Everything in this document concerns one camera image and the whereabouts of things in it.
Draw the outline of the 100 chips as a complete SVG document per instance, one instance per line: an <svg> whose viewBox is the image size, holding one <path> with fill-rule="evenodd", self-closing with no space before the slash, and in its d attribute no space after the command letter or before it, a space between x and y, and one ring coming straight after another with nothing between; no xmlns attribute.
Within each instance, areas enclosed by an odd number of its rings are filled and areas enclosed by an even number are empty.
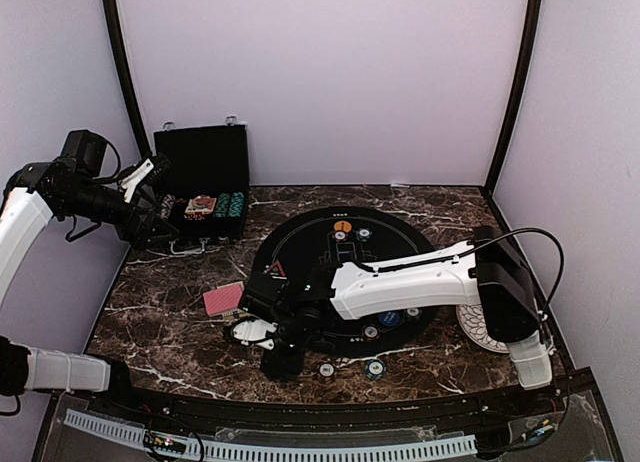
<svg viewBox="0 0 640 462"><path fill-rule="evenodd" d="M348 237L348 235L347 235L347 233L346 233L346 232L344 232L344 231L336 231L336 232L334 233L334 239L335 239L337 242L343 242L343 241L345 241L345 240L347 239L347 237Z"/></svg>
<svg viewBox="0 0 640 462"><path fill-rule="evenodd" d="M380 337L380 329L375 325L366 325L362 329L362 337L367 343L375 341Z"/></svg>

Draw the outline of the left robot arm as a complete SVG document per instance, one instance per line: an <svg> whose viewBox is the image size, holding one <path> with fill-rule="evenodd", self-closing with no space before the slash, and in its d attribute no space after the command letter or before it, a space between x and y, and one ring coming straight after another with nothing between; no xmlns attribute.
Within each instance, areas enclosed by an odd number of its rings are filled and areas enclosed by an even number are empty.
<svg viewBox="0 0 640 462"><path fill-rule="evenodd" d="M71 230L73 242L104 224L134 247L173 240L179 231L161 215L160 205L145 192L169 167L162 155L134 166L118 165L101 173L104 156L114 145L86 129L68 133L51 162L29 163L14 173L1 204L1 290L6 292L25 256L51 220L86 218L91 226ZM123 362L84 354L38 349L1 339L1 393L19 397L26 391L101 393L103 403L120 418L141 409Z"/></svg>

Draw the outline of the red triangular all-in marker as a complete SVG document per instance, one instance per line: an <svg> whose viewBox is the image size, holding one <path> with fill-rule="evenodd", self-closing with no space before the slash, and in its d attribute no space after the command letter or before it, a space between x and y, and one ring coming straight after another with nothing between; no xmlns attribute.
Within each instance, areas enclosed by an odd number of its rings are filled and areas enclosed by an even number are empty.
<svg viewBox="0 0 640 462"><path fill-rule="evenodd" d="M279 261L276 261L273 264L267 266L264 273L272 278L283 280L287 279L287 275Z"/></svg>

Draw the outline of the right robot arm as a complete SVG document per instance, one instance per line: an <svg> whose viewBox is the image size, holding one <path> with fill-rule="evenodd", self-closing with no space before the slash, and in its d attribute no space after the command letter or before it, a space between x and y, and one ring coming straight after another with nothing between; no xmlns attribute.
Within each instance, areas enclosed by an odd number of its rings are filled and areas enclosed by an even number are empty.
<svg viewBox="0 0 640 462"><path fill-rule="evenodd" d="M317 265L300 282L256 273L247 309L275 326L274 348L293 357L331 316L361 321L388 312L479 305L489 336L506 346L518 375L510 406L530 416L549 398L553 339L542 334L546 307L536 301L529 267L509 237L478 227L473 240L439 251Z"/></svg>

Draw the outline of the green-blue 50 chip stack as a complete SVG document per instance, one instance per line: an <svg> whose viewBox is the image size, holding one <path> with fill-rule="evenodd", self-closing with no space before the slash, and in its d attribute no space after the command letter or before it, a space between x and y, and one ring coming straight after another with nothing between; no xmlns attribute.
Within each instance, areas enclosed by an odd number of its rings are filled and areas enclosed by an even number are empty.
<svg viewBox="0 0 640 462"><path fill-rule="evenodd" d="M386 376L387 365L380 359L369 360L364 368L364 374L370 381L377 381Z"/></svg>

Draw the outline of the orange 100 chip stack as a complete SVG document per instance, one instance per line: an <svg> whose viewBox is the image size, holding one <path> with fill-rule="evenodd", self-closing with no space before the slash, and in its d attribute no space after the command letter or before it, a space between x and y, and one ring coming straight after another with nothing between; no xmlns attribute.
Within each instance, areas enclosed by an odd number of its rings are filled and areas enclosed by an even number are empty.
<svg viewBox="0 0 640 462"><path fill-rule="evenodd" d="M335 374L335 367L331 363L323 363L319 366L318 372L322 377L332 377Z"/></svg>

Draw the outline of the blue small blind button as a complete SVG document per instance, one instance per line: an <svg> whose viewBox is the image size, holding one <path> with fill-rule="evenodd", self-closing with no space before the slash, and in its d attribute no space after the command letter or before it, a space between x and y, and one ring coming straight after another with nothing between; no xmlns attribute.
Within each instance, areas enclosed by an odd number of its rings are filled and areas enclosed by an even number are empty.
<svg viewBox="0 0 640 462"><path fill-rule="evenodd" d="M387 311L378 315L378 321L385 328L394 328L403 321L403 317L398 311Z"/></svg>

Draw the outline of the orange big blind button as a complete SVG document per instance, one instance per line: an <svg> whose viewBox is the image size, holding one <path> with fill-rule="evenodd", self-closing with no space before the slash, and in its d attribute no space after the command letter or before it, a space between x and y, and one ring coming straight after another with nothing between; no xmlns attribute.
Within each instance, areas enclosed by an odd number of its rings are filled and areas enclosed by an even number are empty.
<svg viewBox="0 0 640 462"><path fill-rule="evenodd" d="M352 230L352 225L348 221L338 221L334 224L334 230L348 233Z"/></svg>

